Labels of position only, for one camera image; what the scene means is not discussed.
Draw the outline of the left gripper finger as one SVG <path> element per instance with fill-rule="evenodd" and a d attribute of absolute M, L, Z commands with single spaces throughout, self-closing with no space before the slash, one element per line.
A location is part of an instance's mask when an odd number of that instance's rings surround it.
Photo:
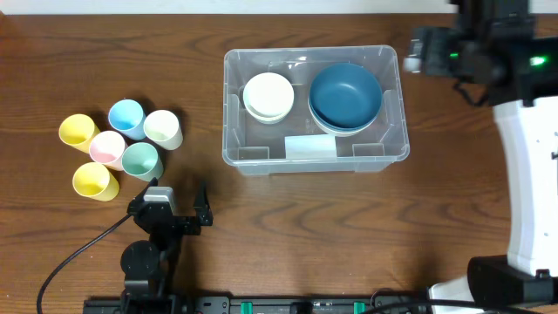
<path fill-rule="evenodd" d="M 147 190 L 148 190 L 150 187 L 157 187 L 158 184 L 159 184 L 159 180 L 158 180 L 156 177 L 153 177 L 153 178 L 147 183 L 146 187 L 145 187 L 138 195 L 136 195 L 136 196 L 134 197 L 134 201 L 135 201 L 136 203 L 142 203 L 142 202 L 144 202 L 144 196 L 145 196 Z"/>
<path fill-rule="evenodd" d="M 198 220 L 198 223 L 201 226 L 213 225 L 214 217 L 213 217 L 213 212 L 209 205 L 208 195 L 207 195 L 207 185 L 205 182 L 202 182 L 195 196 L 194 210 L 196 213 L 196 218 Z"/>

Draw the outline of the mint green cup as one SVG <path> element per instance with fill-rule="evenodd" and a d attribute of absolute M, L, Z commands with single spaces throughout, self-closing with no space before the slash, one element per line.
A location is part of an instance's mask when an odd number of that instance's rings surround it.
<path fill-rule="evenodd" d="M 164 173 L 157 149 L 145 142 L 132 144 L 124 151 L 122 167 L 127 174 L 143 181 L 159 179 Z"/>

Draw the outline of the yellow cup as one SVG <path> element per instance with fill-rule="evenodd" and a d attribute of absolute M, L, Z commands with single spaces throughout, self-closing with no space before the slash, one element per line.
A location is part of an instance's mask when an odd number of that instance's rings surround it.
<path fill-rule="evenodd" d="M 96 201 L 110 201 L 119 193 L 119 183 L 114 175 L 97 162 L 79 167 L 72 177 L 72 186 L 79 195 Z"/>
<path fill-rule="evenodd" d="M 88 154 L 92 140 L 100 133 L 88 115 L 77 113 L 67 117 L 58 129 L 59 138 L 68 146 Z"/>

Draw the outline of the pink cup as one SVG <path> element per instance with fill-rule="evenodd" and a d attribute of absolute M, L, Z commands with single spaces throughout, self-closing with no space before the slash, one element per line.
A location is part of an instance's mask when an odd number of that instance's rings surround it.
<path fill-rule="evenodd" d="M 89 155 L 93 161 L 116 171 L 123 171 L 122 156 L 128 145 L 120 133 L 104 131 L 91 142 Z"/>

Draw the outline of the cream white cup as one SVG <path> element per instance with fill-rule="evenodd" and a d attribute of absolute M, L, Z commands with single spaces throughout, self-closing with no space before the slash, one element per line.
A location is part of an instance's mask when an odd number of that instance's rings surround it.
<path fill-rule="evenodd" d="M 143 129 L 149 140 L 169 151 L 179 148 L 183 142 L 179 119 L 168 110 L 149 113 Z"/>

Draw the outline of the light blue cup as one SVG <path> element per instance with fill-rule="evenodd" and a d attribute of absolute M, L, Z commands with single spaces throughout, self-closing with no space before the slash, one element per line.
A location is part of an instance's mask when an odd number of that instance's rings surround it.
<path fill-rule="evenodd" d="M 143 140 L 146 137 L 144 122 L 146 114 L 141 104 L 132 99 L 122 99 L 115 103 L 109 113 L 108 120 L 112 128 L 132 140 Z"/>

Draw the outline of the dark blue bowl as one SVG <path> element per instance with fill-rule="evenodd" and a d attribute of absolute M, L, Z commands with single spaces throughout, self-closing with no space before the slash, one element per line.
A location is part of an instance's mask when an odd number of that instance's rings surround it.
<path fill-rule="evenodd" d="M 363 126 L 379 114 L 383 92 L 378 79 L 360 65 L 338 63 L 321 70 L 310 84 L 309 100 L 333 126 Z"/>
<path fill-rule="evenodd" d="M 316 125 L 327 134 L 332 134 L 337 137 L 349 137 L 357 133 L 360 133 L 367 127 L 371 126 L 373 122 L 376 120 L 376 118 L 373 118 L 368 123 L 365 123 L 363 126 L 359 126 L 359 127 L 342 128 L 342 127 L 333 126 L 330 123 L 323 120 L 322 118 L 320 118 L 316 113 L 315 109 L 313 108 L 310 100 L 308 100 L 308 108 L 310 110 L 310 115 L 312 116 L 313 120 L 316 122 Z"/>

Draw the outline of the yellow small bowl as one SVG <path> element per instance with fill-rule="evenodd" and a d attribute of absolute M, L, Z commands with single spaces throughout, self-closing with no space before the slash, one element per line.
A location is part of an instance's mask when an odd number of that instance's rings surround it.
<path fill-rule="evenodd" d="M 280 121 L 285 119 L 287 117 L 287 115 L 290 113 L 290 111 L 286 111 L 286 112 L 281 113 L 281 114 L 276 115 L 276 116 L 266 117 L 266 116 L 262 116 L 256 110 L 254 110 L 253 108 L 251 108 L 249 106 L 246 107 L 246 110 L 254 119 L 256 119 L 257 121 L 259 121 L 263 124 L 279 123 Z"/>

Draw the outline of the beige large bowl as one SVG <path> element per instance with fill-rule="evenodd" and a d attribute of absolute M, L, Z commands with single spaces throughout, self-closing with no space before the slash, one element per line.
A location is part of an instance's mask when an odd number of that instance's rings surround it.
<path fill-rule="evenodd" d="M 369 127 L 371 125 L 371 123 L 365 124 L 364 126 L 358 127 L 358 128 L 354 128 L 354 129 L 341 129 L 338 127 L 333 127 L 330 125 L 327 125 L 325 122 L 319 120 L 317 117 L 314 118 L 314 121 L 316 122 L 316 125 L 325 133 L 330 134 L 330 135 L 334 135 L 337 137 L 350 137 L 350 136 L 354 136 L 358 133 L 361 133 L 363 130 L 365 130 L 367 127 Z"/>

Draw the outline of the clear plastic storage container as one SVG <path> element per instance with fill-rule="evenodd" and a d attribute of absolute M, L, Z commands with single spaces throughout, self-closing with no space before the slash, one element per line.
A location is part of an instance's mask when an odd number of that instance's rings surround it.
<path fill-rule="evenodd" d="M 309 108 L 311 81 L 323 69 L 347 63 L 371 72 L 383 104 L 363 131 L 337 137 L 319 128 Z M 263 124 L 242 99 L 254 76 L 273 72 L 294 89 L 285 118 Z M 244 175 L 301 172 L 379 172 L 411 152 L 398 55 L 389 45 L 234 49 L 224 57 L 222 158 Z"/>

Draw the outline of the white small bowl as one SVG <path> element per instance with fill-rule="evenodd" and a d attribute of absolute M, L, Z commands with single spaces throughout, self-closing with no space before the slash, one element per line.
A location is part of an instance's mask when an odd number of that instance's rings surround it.
<path fill-rule="evenodd" d="M 273 72 L 260 73 L 245 85 L 242 99 L 259 114 L 272 117 L 290 111 L 294 105 L 294 89 L 282 75 Z"/>

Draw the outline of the grey small bowl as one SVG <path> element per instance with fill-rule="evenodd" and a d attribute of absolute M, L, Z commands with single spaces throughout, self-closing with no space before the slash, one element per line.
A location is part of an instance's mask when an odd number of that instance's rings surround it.
<path fill-rule="evenodd" d="M 274 125 L 274 124 L 280 123 L 280 122 L 283 121 L 285 118 L 286 118 L 286 115 L 277 116 L 277 117 L 271 117 L 271 118 L 254 116 L 254 119 L 255 119 L 256 121 L 258 121 L 259 123 L 262 123 L 262 124 L 264 124 L 264 125 Z"/>

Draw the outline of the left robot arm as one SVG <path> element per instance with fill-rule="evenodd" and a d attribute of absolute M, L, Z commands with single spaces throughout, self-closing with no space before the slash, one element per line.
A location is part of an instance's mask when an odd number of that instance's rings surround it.
<path fill-rule="evenodd" d="M 173 189 L 160 187 L 156 178 L 130 201 L 127 213 L 149 238 L 130 244 L 120 258 L 125 273 L 123 313 L 195 312 L 191 297 L 173 292 L 173 279 L 183 238 L 198 236 L 203 226 L 213 224 L 205 184 L 193 208 L 195 215 L 179 215 Z"/>

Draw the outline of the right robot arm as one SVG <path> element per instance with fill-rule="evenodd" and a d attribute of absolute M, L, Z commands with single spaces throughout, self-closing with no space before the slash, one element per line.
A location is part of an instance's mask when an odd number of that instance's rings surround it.
<path fill-rule="evenodd" d="M 405 68 L 483 85 L 504 148 L 511 235 L 503 256 L 428 290 L 432 313 L 505 313 L 557 301 L 557 40 L 535 34 L 524 0 L 456 0 L 452 28 L 417 28 Z"/>

